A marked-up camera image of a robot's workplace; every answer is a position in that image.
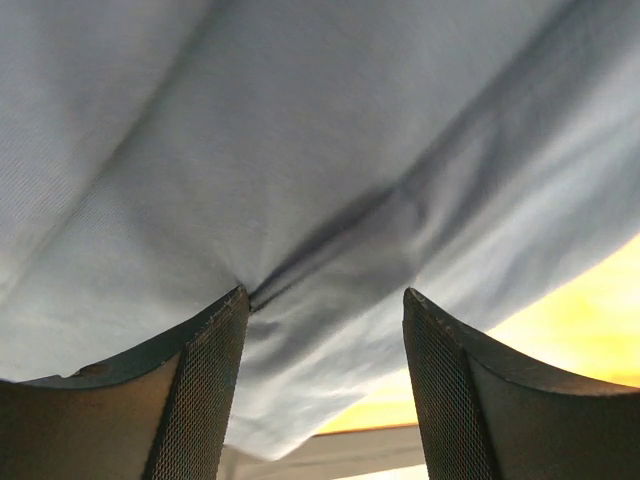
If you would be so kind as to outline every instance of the bright yellow background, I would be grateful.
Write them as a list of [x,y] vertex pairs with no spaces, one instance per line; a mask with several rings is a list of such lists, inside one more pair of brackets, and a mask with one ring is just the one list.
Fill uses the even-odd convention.
[[[571,372],[640,386],[640,236],[603,263],[489,334]],[[407,372],[321,433],[417,423]]]

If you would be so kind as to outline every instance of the black ridged object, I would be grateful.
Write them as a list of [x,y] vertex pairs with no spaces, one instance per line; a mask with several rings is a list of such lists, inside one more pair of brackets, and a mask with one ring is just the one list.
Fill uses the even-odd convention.
[[404,305],[431,480],[640,478],[640,390],[539,362],[415,290]]
[[248,316],[239,287],[69,378],[0,382],[0,478],[215,478]]

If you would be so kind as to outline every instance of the gray cloth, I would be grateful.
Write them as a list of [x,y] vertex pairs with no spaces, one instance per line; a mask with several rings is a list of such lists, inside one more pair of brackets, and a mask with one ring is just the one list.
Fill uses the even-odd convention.
[[488,329],[640,230],[640,2],[0,1],[0,377],[239,283],[227,443],[405,366],[413,285]]

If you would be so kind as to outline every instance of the wrinkled cloth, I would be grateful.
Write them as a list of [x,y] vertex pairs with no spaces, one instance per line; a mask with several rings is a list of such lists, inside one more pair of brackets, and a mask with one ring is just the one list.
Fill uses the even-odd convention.
[[0,2],[0,377],[243,284],[226,443],[278,458],[640,231],[640,2]]

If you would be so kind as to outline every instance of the black plastic part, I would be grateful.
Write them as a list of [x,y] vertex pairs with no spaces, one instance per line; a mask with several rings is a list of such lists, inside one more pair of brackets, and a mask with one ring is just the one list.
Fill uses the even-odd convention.
[[0,478],[215,478],[248,316],[237,288],[72,377],[0,382]]
[[431,480],[640,478],[640,390],[523,355],[411,289],[404,336]]

